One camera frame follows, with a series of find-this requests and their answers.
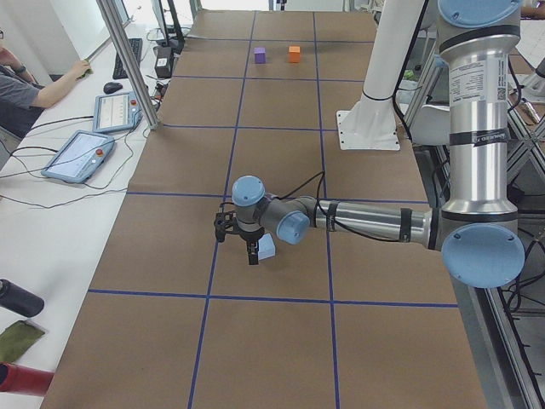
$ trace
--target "label sticker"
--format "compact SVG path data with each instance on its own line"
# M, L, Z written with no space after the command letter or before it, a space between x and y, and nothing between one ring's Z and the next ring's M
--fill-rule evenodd
M475 61L450 70L450 106L507 99L507 56Z

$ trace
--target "person's arm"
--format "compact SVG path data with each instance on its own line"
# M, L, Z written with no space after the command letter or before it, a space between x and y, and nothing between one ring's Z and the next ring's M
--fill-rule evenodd
M11 51L5 48L0 48L0 64L9 66L19 77L23 78L28 83L35 83L36 79L28 72L25 66L20 62L19 58Z
M523 19L545 20L545 3L539 7L521 7L520 16Z
M51 108L62 100L76 86L77 80L90 69L91 65L85 61L76 61L69 72L55 82L40 89L32 102L32 107Z

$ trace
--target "black box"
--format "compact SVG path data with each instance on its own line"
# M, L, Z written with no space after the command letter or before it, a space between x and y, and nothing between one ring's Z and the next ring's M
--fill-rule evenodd
M173 63L174 50L171 47L159 47L157 49L157 59L155 60L157 78L172 77Z

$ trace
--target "keyboard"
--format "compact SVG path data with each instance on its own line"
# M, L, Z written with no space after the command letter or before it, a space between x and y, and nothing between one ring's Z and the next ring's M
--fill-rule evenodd
M138 66L140 66L140 60L142 58L143 43L144 43L144 40L142 40L141 38L129 38L130 48L133 50L133 54L135 55ZM113 79L127 78L127 72L123 68L123 63L121 62L121 58L119 57L119 54L116 55L116 64L113 67L112 77Z

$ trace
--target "green cloth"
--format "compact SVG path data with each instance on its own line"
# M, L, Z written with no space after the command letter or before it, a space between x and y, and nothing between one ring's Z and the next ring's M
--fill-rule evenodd
M18 360L44 334L25 321L17 321L0 334L0 362Z
M93 68L88 69L86 72L83 73L83 75L77 77L76 79L82 79L85 78L88 75L91 75L93 73Z
M415 77L415 72L412 70L405 70L403 73L403 79L412 79Z

